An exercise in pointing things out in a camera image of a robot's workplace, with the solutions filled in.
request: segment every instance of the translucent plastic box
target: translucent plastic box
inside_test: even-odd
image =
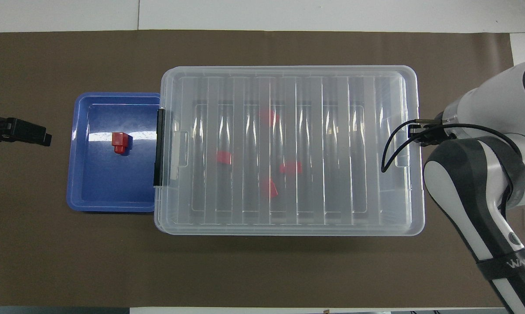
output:
[[[409,236],[424,227],[419,147],[380,172],[390,132],[418,117],[407,66],[180,66],[163,76],[160,107],[162,231]]]

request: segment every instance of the red plastic piece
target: red plastic piece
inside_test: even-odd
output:
[[[221,164],[231,165],[231,157],[232,154],[229,151],[216,151],[216,161],[218,161]]]
[[[264,197],[273,198],[278,196],[278,190],[276,189],[276,185],[270,177],[261,181],[261,191]]]
[[[111,145],[116,154],[123,154],[129,145],[129,135],[123,132],[111,133]]]
[[[275,123],[277,123],[278,120],[280,119],[280,115],[278,115],[278,113],[276,113],[272,109],[269,109],[268,111],[261,109],[259,111],[259,116],[260,116],[261,122],[263,123],[268,122],[268,124],[271,126],[274,126]]]
[[[280,173],[296,174],[302,173],[301,163],[299,161],[291,161],[280,165]]]

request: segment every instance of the black cable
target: black cable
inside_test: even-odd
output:
[[[403,149],[405,149],[408,145],[410,145],[410,143],[412,143],[413,141],[419,139],[420,137],[422,137],[425,134],[432,133],[433,131],[440,130],[440,129],[451,129],[453,127],[462,127],[464,129],[476,129],[476,130],[484,131],[484,132],[487,132],[487,133],[491,133],[492,135],[495,135],[496,137],[499,137],[503,141],[507,142],[508,145],[512,148],[512,150],[515,151],[517,153],[517,155],[519,155],[522,158],[522,154],[520,153],[520,150],[518,149],[518,146],[510,138],[508,138],[506,135],[504,135],[503,133],[501,133],[499,131],[496,131],[494,129],[490,129],[489,127],[481,126],[481,125],[475,125],[475,124],[469,124],[469,123],[452,123],[452,124],[437,125],[437,126],[434,126],[434,127],[430,127],[428,129],[426,129],[425,131],[422,131],[420,133],[417,133],[416,135],[413,135],[407,141],[402,143],[402,145],[400,145],[398,147],[398,149],[396,149],[394,151],[394,153],[392,153],[392,155],[389,158],[389,160],[385,163],[386,151],[388,150],[388,148],[390,146],[390,142],[392,141],[392,138],[394,138],[395,134],[398,131],[400,131],[400,129],[402,129],[402,127],[412,123],[411,121],[415,121],[415,120],[410,120],[410,121],[406,121],[405,123],[402,123],[399,127],[397,127],[390,134],[390,137],[389,137],[388,141],[386,142],[385,149],[384,149],[384,151],[382,153],[382,160],[381,160],[381,172],[382,173],[387,171],[387,169],[393,163],[393,161],[396,158],[396,156],[398,156],[398,154],[400,154],[400,152]]]

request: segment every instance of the brown tablecloth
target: brown tablecloth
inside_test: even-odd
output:
[[[152,215],[65,203],[81,93],[158,92],[178,65],[310,64],[411,66],[432,118],[512,57],[508,34],[0,34],[0,116],[53,135],[51,147],[0,143],[0,306],[501,306],[429,197],[415,237],[171,236]]]

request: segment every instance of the blue plastic tray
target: blue plastic tray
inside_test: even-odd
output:
[[[76,211],[151,212],[158,93],[85,93],[75,102],[67,204]],[[116,154],[111,133],[129,134]]]

